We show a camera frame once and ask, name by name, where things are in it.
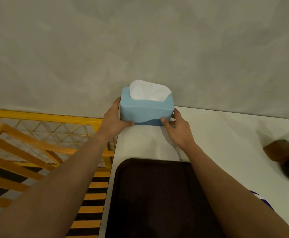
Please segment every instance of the white tissue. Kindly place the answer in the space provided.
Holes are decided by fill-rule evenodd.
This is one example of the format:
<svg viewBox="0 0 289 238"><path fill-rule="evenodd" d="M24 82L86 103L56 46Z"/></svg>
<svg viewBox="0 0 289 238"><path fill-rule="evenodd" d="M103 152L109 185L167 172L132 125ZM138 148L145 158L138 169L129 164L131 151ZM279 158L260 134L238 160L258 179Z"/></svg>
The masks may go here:
<svg viewBox="0 0 289 238"><path fill-rule="evenodd" d="M146 82L143 80L134 80L130 84L130 96L133 99L146 99L153 101L164 101L171 90L161 84Z"/></svg>

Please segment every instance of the wire grid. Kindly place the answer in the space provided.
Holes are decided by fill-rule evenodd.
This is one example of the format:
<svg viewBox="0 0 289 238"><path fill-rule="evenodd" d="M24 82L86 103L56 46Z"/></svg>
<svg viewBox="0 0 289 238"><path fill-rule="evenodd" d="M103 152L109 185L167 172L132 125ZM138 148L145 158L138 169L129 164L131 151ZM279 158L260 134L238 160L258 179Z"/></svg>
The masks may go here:
<svg viewBox="0 0 289 238"><path fill-rule="evenodd" d="M86 141L91 139L95 134L92 125L85 124L74 124L74 123L62 123L62 122L46 122L40 120L22 120L22 119L11 119L11 118L0 118L0 123L6 123L17 130L23 132L26 135L42 140L44 142L59 145L61 147L79 149ZM44 162L54 164L55 162L32 146L25 144L19 140L16 140L5 133L0 138L7 141L8 143L38 157ZM108 143L109 150L115 150L117 137L114 137ZM68 154L57 155L62 159L68 159ZM0 149L0 157L11 161L24 161L23 159L13 156ZM105 167L103 159L101 160L99 167Z"/></svg>

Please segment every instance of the forearm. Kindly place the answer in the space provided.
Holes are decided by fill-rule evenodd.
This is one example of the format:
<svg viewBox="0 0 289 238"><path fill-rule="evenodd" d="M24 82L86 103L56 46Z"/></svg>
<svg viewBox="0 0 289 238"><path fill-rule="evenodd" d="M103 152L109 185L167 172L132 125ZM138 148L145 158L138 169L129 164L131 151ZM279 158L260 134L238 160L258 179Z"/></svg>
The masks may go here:
<svg viewBox="0 0 289 238"><path fill-rule="evenodd" d="M0 215L0 237L65 237L99 164L107 137L95 135Z"/></svg>
<svg viewBox="0 0 289 238"><path fill-rule="evenodd" d="M183 151L228 236L289 238L286 222L222 170L198 145L190 145Z"/></svg>

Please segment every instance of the tissue box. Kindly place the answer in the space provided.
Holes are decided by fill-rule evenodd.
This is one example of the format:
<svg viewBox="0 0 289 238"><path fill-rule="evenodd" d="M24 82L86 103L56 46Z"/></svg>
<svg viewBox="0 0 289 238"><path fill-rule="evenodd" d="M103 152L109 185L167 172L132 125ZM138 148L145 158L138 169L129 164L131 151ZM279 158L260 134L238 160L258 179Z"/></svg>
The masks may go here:
<svg viewBox="0 0 289 238"><path fill-rule="evenodd" d="M123 89L120 100L120 119L134 121L135 124L163 126L160 118L170 120L174 110L172 94L166 100L135 100L130 96L130 89Z"/></svg>

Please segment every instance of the dark brown tray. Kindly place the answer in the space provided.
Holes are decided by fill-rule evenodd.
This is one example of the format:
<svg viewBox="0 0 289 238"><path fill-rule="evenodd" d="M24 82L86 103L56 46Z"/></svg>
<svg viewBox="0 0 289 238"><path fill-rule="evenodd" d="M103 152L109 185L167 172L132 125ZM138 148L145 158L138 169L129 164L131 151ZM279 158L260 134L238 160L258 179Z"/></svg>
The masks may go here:
<svg viewBox="0 0 289 238"><path fill-rule="evenodd" d="M128 159L116 170L105 237L226 235L190 163Z"/></svg>

